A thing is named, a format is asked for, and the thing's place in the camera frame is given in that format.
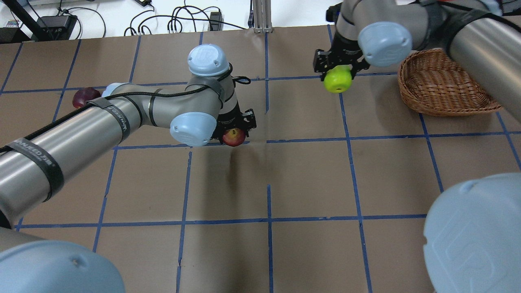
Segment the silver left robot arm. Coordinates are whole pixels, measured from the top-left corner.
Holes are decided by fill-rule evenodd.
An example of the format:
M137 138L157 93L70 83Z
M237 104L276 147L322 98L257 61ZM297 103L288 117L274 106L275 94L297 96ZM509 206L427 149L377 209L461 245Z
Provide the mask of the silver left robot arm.
M198 45L187 58L191 78L183 92L130 82L100 94L78 91L78 109L1 148L2 293L124 293L123 278L107 258L82 245L51 241L14 225L106 151L144 125L166 128L176 141L202 147L211 140L237 146L256 128L243 112L233 66L214 44Z

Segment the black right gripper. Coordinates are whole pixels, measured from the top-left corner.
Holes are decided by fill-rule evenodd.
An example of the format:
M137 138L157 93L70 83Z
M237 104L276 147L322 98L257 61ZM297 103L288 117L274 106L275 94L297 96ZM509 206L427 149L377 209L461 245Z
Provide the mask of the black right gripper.
M370 64L363 57L363 52L357 41L333 41L330 50L316 49L314 53L314 72L326 74L337 66L348 65L349 72L354 78L358 72L370 68Z

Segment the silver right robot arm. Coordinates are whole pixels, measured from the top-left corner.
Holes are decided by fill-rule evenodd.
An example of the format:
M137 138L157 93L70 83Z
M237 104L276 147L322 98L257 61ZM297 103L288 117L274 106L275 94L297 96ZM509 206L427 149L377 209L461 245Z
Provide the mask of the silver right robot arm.
M336 32L328 51L315 51L314 72L322 81L337 68L348 74L331 92L346 91L361 69L438 47L520 120L520 28L503 18L500 0L345 0L328 20ZM520 174L446 189L428 211L423 234L437 293L519 293Z

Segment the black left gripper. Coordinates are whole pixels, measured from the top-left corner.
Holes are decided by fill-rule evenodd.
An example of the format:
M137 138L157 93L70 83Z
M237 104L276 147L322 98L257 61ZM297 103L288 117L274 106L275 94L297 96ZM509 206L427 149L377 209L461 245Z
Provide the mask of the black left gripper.
M217 125L214 130L214 139L223 141L223 136L227 130L238 128L244 132L245 137L249 138L249 131L257 127L255 112L253 108L245 112L232 110L217 117Z

